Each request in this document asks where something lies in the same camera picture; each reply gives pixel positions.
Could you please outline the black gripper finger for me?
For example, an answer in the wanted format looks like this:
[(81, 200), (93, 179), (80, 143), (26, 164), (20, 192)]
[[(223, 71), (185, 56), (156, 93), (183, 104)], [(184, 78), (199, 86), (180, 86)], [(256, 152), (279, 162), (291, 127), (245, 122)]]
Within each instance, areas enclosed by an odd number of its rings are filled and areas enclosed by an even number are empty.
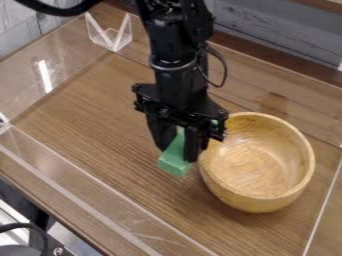
[(192, 163), (208, 145), (208, 133), (203, 128), (187, 127), (184, 129), (184, 150), (183, 158)]
[(164, 118), (147, 116), (147, 125), (156, 147), (164, 151), (176, 136), (176, 126)]

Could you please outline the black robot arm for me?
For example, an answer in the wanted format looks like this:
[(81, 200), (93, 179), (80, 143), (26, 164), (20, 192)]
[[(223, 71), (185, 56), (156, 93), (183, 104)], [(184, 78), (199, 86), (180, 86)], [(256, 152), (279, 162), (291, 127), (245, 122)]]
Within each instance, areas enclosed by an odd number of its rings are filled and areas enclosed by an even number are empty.
[(223, 139), (228, 112), (211, 99), (208, 57), (221, 54), (208, 45), (213, 15), (203, 0), (136, 0), (148, 34), (152, 84), (132, 86), (135, 108), (145, 114), (155, 145), (164, 150), (184, 129), (180, 159), (193, 162), (208, 141)]

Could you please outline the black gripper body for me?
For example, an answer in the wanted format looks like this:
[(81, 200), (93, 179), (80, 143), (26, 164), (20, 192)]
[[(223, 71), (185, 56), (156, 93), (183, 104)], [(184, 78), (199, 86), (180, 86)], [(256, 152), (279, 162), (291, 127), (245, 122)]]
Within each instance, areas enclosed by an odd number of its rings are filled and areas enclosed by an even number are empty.
[(152, 63), (155, 83), (132, 86), (135, 108), (148, 115), (167, 119), (176, 127), (203, 128), (208, 139), (223, 140), (227, 111), (208, 96), (208, 64)]

